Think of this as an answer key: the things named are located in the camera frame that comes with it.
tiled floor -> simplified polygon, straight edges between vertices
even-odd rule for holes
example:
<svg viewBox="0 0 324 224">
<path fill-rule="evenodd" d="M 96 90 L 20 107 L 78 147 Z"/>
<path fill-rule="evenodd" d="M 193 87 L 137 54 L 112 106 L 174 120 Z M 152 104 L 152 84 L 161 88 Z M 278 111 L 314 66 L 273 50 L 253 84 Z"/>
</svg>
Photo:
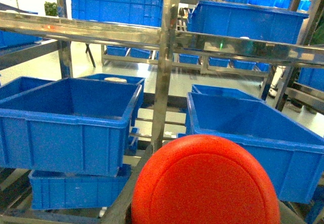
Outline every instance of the tiled floor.
<svg viewBox="0 0 324 224">
<path fill-rule="evenodd" d="M 145 92 L 155 91 L 156 66 L 135 63 L 110 62 L 104 67 L 101 66 L 100 46 L 92 44 L 91 50 L 96 60 L 97 68 L 93 68 L 89 56 L 85 53 L 84 43 L 72 43 L 72 61 L 74 77 L 89 75 L 94 73 L 109 73 L 116 75 L 129 75 L 145 77 Z M 28 61 L 15 67 L 8 68 L 0 72 L 1 83 L 7 83 L 19 76 L 31 76 L 44 79 L 60 79 L 60 67 L 58 53 L 53 52 L 43 57 Z M 180 69 L 174 69 L 171 77 L 170 95 L 185 97 L 191 90 L 192 84 L 204 84 L 213 86 L 223 86 L 237 88 L 249 94 L 257 96 L 259 93 L 260 81 L 254 81 L 241 76 L 201 76 L 198 73 L 189 74 Z M 273 99 L 268 98 L 267 102 L 272 105 Z M 320 136 L 324 136 L 324 116 L 313 115 L 306 110 L 296 113 L 288 108 L 284 108 L 283 113 L 296 120 Z M 152 118 L 151 110 L 140 110 L 139 117 Z M 168 113 L 167 120 L 184 122 L 185 115 L 179 113 Z M 151 134 L 151 123 L 137 122 L 140 133 Z M 185 132 L 182 126 L 166 125 L 167 136 L 175 137 L 176 133 Z"/>
</svg>

metal rack frame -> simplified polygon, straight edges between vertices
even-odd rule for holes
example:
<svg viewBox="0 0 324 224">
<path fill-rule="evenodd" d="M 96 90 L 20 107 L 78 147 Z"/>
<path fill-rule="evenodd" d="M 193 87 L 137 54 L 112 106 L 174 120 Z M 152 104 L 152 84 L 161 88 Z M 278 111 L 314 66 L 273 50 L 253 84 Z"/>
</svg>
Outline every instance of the metal rack frame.
<svg viewBox="0 0 324 224">
<path fill-rule="evenodd" d="M 5 195 L 4 191 L 0 192 L 0 201 L 5 201 L 6 198 L 14 199 L 13 202 L 7 201 L 8 205 L 0 208 L 0 222 L 48 224 L 130 223 L 129 206 L 125 203 L 125 199 L 130 203 L 132 189 L 137 178 L 136 174 L 141 170 L 141 166 L 145 164 L 153 152 L 162 146 L 163 140 L 169 140 L 164 138 L 164 126 L 166 123 L 174 122 L 166 122 L 166 112 L 183 112 L 183 109 L 186 108 L 185 98 L 169 96 L 171 70 L 173 66 L 176 66 L 172 60 L 173 53 L 199 55 L 202 56 L 202 60 L 206 60 L 209 56 L 215 56 L 272 64 L 271 73 L 265 78 L 266 84 L 261 91 L 260 96 L 262 98 L 267 95 L 267 90 L 269 90 L 267 87 L 269 82 L 271 83 L 272 81 L 271 77 L 276 65 L 324 67 L 324 49 L 321 48 L 177 31 L 177 23 L 175 21 L 178 18 L 178 4 L 180 0 L 164 0 L 163 24 L 161 28 L 69 20 L 64 18 L 66 17 L 65 0 L 58 1 L 59 10 L 61 11 L 60 18 L 0 12 L 0 29 L 61 40 L 62 42 L 59 42 L 58 45 L 63 77 L 72 75 L 68 41 L 159 50 L 160 57 L 158 63 L 155 60 L 146 61 L 149 64 L 157 63 L 158 65 L 155 94 L 145 94 L 144 98 L 145 107 L 152 109 L 154 106 L 154 113 L 152 136 L 147 136 L 147 138 L 151 138 L 151 141 L 142 141 L 141 144 L 142 148 L 145 148 L 149 143 L 152 146 L 149 146 L 146 154 L 144 154 L 137 165 L 135 174 L 132 175 L 118 200 L 102 219 L 17 209 L 16 207 L 24 201 L 24 197 L 30 193 L 30 187 L 22 190 L 15 188 L 15 185 L 13 185 L 12 189 L 9 189 L 10 193 L 12 193 L 9 196 Z M 299 1 L 293 0 L 290 9 L 296 9 Z M 249 46 L 253 47 L 252 53 L 251 50 L 246 50 L 247 42 Z M 204 70 L 211 71 L 214 69 L 209 68 L 204 63 L 203 68 Z M 6 174 L 10 172 L 7 169 L 3 171 Z M 21 184 L 16 186 L 24 186 L 26 183 L 25 179 L 22 178 L 21 181 Z M 288 216 L 297 218 L 293 213 L 289 213 Z"/>
</svg>

red round object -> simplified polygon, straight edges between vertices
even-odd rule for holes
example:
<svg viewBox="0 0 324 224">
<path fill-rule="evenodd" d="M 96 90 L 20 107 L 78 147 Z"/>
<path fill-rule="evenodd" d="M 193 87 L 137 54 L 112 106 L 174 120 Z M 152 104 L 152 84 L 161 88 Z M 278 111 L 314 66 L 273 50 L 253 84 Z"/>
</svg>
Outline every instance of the red round object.
<svg viewBox="0 0 324 224">
<path fill-rule="evenodd" d="M 259 162 L 220 137 L 194 135 L 158 150 L 139 175 L 133 224 L 279 224 L 278 200 Z"/>
</svg>

metal pole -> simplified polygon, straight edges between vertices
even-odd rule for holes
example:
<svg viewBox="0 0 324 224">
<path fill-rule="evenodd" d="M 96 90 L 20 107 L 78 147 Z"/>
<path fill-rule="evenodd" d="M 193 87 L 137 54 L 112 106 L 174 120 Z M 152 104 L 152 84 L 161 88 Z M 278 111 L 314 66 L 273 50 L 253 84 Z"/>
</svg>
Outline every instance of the metal pole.
<svg viewBox="0 0 324 224">
<path fill-rule="evenodd" d="M 60 18 L 67 18 L 66 0 L 57 0 L 57 12 Z M 62 78 L 73 77 L 71 42 L 60 40 L 58 46 Z"/>
<path fill-rule="evenodd" d="M 179 2 L 164 0 L 151 139 L 154 152 L 162 147 Z"/>
<path fill-rule="evenodd" d="M 297 11 L 301 0 L 291 0 L 289 4 L 289 11 Z M 298 69 L 294 67 L 286 67 L 282 78 L 278 82 L 278 92 L 274 99 L 273 107 L 279 111 L 284 109 L 286 100 L 288 98 L 286 92 L 287 87 L 292 86 L 297 76 Z"/>
</svg>

green plant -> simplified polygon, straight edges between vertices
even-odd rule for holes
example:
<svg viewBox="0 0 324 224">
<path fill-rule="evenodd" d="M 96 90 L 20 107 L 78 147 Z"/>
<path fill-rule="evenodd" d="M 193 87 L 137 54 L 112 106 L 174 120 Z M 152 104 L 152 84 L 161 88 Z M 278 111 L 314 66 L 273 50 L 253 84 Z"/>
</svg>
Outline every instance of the green plant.
<svg viewBox="0 0 324 224">
<path fill-rule="evenodd" d="M 45 14 L 46 14 L 46 16 L 53 16 L 53 17 L 58 16 L 58 14 L 57 14 L 57 3 L 45 2 L 44 6 L 45 6 Z"/>
</svg>

